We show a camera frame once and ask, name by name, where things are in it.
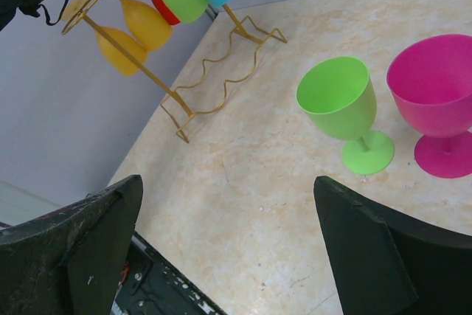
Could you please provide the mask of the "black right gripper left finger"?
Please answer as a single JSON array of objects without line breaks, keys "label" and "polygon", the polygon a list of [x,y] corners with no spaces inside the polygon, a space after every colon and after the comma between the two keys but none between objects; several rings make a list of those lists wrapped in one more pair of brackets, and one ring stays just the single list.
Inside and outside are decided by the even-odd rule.
[{"label": "black right gripper left finger", "polygon": [[2,314],[109,314],[142,205],[139,175],[1,231]]}]

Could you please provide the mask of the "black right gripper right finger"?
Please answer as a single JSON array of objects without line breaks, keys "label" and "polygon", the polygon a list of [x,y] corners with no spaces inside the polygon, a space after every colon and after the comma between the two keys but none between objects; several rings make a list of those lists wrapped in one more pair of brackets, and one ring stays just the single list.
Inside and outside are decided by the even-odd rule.
[{"label": "black right gripper right finger", "polygon": [[344,314],[470,314],[471,237],[379,204],[328,176],[313,186]]}]

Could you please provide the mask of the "green wine glass front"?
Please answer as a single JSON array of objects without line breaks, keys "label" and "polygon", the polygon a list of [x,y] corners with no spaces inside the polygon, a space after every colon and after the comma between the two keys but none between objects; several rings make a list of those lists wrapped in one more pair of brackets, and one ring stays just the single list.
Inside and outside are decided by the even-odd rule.
[{"label": "green wine glass front", "polygon": [[377,100],[362,60],[338,56],[316,64],[300,80],[296,101],[320,131],[344,142],[341,160],[349,171],[375,174],[392,162],[393,141],[372,130]]}]

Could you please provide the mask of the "pink wine glass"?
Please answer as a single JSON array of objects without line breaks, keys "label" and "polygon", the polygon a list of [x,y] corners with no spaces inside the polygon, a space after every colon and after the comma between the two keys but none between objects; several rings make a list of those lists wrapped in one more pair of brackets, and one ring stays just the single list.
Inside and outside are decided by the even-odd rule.
[{"label": "pink wine glass", "polygon": [[406,47],[386,83],[402,118],[422,135],[414,147],[419,167],[444,179],[471,174],[471,37],[436,35]]}]

